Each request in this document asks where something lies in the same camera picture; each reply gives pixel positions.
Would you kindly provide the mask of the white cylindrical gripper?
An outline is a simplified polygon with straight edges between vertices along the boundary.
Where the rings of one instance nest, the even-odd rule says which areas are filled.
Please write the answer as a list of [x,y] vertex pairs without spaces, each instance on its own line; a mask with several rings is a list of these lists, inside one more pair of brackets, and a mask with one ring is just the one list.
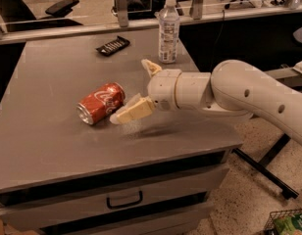
[[177,109],[176,83],[181,70],[162,70],[148,59],[143,59],[141,65],[152,77],[147,86],[148,96],[142,97],[140,93],[134,95],[110,116],[112,124],[125,124],[148,117],[153,114],[155,107],[160,111]]

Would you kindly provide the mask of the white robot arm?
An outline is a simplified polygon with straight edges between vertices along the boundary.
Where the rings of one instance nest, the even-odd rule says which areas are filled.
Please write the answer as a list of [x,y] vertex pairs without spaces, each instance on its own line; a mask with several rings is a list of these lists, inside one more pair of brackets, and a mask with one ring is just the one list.
[[237,122],[256,115],[302,146],[302,93],[238,60],[219,63],[211,72],[164,69],[144,59],[150,81],[110,116],[113,124],[145,118],[154,111],[197,110],[204,116]]

